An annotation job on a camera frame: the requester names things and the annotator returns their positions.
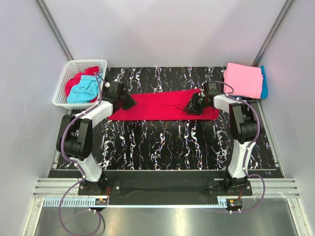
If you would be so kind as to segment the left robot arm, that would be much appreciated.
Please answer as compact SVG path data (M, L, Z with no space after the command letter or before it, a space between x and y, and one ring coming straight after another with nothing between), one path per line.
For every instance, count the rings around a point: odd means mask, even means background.
M126 84L113 81L103 97L90 108L76 115L64 115L61 120L57 151L81 172L80 184L97 195L106 190L106 180L92 155L93 128L118 110L129 110L136 104Z

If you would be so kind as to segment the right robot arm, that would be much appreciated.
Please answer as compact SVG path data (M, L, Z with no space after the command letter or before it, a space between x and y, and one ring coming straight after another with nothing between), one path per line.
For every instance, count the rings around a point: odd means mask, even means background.
M218 81L206 82L202 92L195 92L183 111L201 115L205 108L215 108L229 114L229 130L234 140L232 159L217 191L234 195L247 187L248 162L259 135L264 132L256 100L245 101L223 93Z

